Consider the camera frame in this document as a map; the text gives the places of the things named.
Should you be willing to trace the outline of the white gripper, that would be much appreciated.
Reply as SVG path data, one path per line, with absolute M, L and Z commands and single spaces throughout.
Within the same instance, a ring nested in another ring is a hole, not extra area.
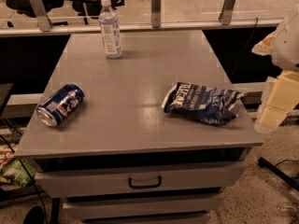
M 299 104 L 299 5 L 296 5 L 275 32 L 255 44 L 252 53 L 271 54 L 272 63 L 283 70 L 265 81 L 254 129 L 271 133 Z

